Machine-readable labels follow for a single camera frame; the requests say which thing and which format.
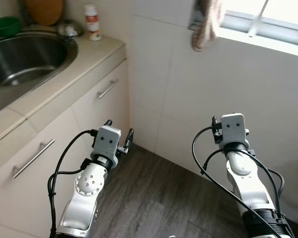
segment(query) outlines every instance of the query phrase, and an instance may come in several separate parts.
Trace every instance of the stainless steel sink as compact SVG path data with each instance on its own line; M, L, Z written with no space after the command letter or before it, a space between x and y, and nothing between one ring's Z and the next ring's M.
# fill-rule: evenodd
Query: stainless steel sink
M74 40L51 32L0 38L0 110L60 73L76 55Z

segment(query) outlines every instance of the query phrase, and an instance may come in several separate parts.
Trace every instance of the green bowl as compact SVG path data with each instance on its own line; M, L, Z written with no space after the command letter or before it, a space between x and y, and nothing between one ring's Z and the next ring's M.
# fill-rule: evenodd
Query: green bowl
M21 21L14 16L0 18L0 36L14 36L21 31Z

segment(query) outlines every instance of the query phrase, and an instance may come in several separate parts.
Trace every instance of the white cabinet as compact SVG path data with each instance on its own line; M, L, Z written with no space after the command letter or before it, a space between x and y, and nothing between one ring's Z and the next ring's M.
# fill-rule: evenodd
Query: white cabinet
M29 144L0 168L0 224L27 234L46 238L51 227L51 211L47 193L48 177L68 143L80 132L71 109L49 124ZM18 177L12 178L14 165L24 165L39 149L40 142L55 142ZM83 138L67 152L61 171L80 168L90 154ZM59 175L56 183L55 206L57 222L66 203L73 195L75 175Z
M103 97L99 98L99 93L103 93ZM123 143L129 130L128 100L128 70L125 60L77 100L72 109L81 130L98 129L111 119L112 126L121 129L120 143ZM88 146L92 145L92 138L85 137L85 140Z
M108 119L122 130L121 143L129 129L127 62L91 88L84 96L43 129L35 139L0 168L0 226L30 236L46 238L50 234L51 210L47 180L68 143L81 131L98 129ZM41 142L55 142L18 177L12 178L13 167L22 167L41 149ZM79 138L65 156L60 171L75 171L89 158L93 138ZM74 190L75 175L59 175L56 183L56 221ZM0 235L9 238L9 232Z

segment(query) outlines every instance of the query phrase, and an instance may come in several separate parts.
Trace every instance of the wooden floor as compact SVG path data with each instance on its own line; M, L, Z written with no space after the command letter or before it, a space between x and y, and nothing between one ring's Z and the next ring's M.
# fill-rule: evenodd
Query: wooden floor
M231 198L139 146L110 172L98 205L94 238L247 238Z

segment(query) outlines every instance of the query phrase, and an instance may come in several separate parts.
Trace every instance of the hanging towel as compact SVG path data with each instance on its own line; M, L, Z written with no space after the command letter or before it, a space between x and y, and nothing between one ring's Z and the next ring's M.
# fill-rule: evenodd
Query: hanging towel
M215 39L216 32L224 17L223 1L198 0L198 5L204 19L192 35L192 48L195 51L202 51Z

